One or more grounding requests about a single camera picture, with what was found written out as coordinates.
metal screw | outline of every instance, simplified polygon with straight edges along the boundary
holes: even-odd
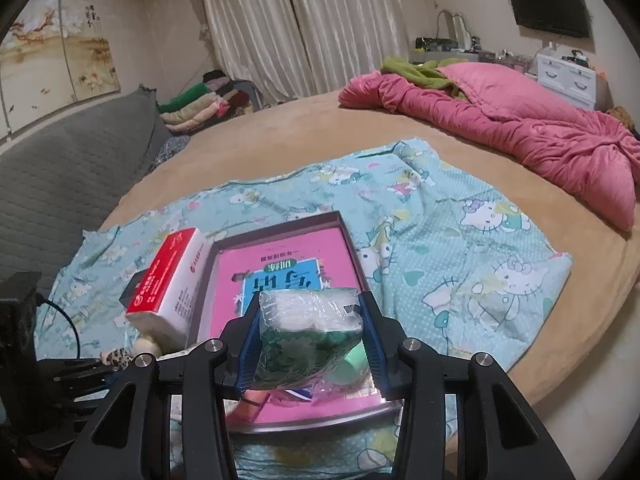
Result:
[[[149,354],[140,354],[138,357],[136,357],[135,363],[136,366],[139,366],[140,368],[144,368],[145,366],[149,366],[151,364],[152,361],[152,357]]]
[[[418,341],[414,337],[408,337],[407,339],[402,341],[402,346],[404,347],[405,350],[408,350],[409,352],[415,352],[416,350],[420,349],[420,347],[422,346],[422,343],[420,343],[420,341]]]
[[[220,339],[209,339],[206,343],[204,343],[204,348],[207,352],[220,352],[224,343],[220,341]]]
[[[480,366],[491,366],[494,364],[494,358],[485,352],[480,352],[476,354],[476,362]]]

quilted gray fabric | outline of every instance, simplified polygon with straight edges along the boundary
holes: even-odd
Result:
[[[156,93],[140,87],[62,119],[0,155],[0,279],[40,270],[48,294],[58,271],[171,137]]]

red and white box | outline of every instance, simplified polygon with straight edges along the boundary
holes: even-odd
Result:
[[[126,319],[164,352],[183,350],[211,243],[196,228],[170,234],[129,303]]]

television screen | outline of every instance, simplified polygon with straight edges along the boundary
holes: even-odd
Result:
[[[590,37],[584,0],[511,0],[516,23],[574,38]]]

light blue cloth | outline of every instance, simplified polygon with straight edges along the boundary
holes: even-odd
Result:
[[[386,316],[438,352],[490,352],[506,369],[531,345],[566,281],[571,256],[556,253],[523,211],[492,186],[440,160],[420,139],[353,153],[294,173],[229,182],[84,234],[50,298],[72,317],[84,357],[130,347],[135,330],[118,298],[164,238],[195,226],[219,240],[255,228],[340,211]],[[62,316],[41,309],[40,358],[71,356]],[[447,399],[447,435],[457,429]],[[306,438],[234,436],[242,478],[350,478],[392,463],[397,427],[370,421]],[[172,436],[180,461],[180,436]]]

